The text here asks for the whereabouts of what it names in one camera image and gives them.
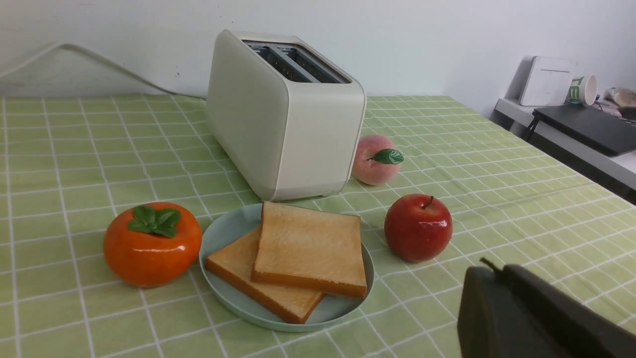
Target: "green checkered tablecloth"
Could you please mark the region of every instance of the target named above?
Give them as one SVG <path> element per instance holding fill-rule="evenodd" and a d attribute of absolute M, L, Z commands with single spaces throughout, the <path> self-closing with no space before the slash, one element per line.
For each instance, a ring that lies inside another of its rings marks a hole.
<path fill-rule="evenodd" d="M 636 333 L 636 208 L 449 97 L 370 97 L 363 134 L 406 160 L 388 185 L 351 180 L 293 204 L 356 213 L 376 264 L 373 295 L 311 334 L 252 326 L 212 296 L 199 268 L 157 289 L 122 284 L 102 235 L 148 201 L 187 207 L 203 228 L 259 199 L 184 96 L 0 102 L 0 356 L 458 357 L 466 268 L 519 263 Z M 384 242 L 388 207 L 425 192 L 454 235 L 434 261 L 405 264 Z"/>

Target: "toast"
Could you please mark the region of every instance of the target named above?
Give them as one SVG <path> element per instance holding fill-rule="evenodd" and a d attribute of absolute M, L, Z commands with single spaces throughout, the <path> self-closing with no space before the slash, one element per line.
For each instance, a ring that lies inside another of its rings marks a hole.
<path fill-rule="evenodd" d="M 322 292 L 250 282 L 260 226 L 214 252 L 205 268 L 248 295 L 287 323 L 303 324 L 320 303 Z"/>
<path fill-rule="evenodd" d="M 264 202 L 251 280 L 364 298 L 360 217 Z"/>

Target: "peach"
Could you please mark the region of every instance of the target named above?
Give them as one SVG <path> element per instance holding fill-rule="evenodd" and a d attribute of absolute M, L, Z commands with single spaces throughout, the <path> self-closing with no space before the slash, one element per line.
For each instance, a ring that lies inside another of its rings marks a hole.
<path fill-rule="evenodd" d="M 369 134 L 360 138 L 352 175 L 368 185 L 381 185 L 399 173 L 404 157 L 389 137 Z"/>

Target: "plate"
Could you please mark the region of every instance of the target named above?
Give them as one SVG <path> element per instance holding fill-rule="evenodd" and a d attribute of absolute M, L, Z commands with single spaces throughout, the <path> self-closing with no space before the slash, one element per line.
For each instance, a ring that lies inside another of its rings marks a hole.
<path fill-rule="evenodd" d="M 215 220 L 205 230 L 203 235 L 203 243 L 201 251 L 199 251 L 199 263 L 207 283 L 212 288 L 212 293 L 223 306 L 242 319 L 267 329 L 285 332 L 310 332 L 343 321 L 371 295 L 373 289 L 373 261 L 364 244 L 362 245 L 362 256 L 368 288 L 366 297 L 364 299 L 354 299 L 326 295 L 304 324 L 284 322 L 243 292 L 207 271 L 205 269 L 205 259 L 210 254 L 233 243 L 261 223 L 261 207 L 262 204 L 252 204 L 228 212 Z"/>

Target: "laptop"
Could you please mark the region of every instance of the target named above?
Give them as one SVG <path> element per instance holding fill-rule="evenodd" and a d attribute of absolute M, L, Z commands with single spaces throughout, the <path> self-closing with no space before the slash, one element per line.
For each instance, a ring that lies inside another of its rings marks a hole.
<path fill-rule="evenodd" d="M 608 157 L 636 150 L 636 127 L 599 109 L 566 104 L 537 108 L 532 115 Z"/>

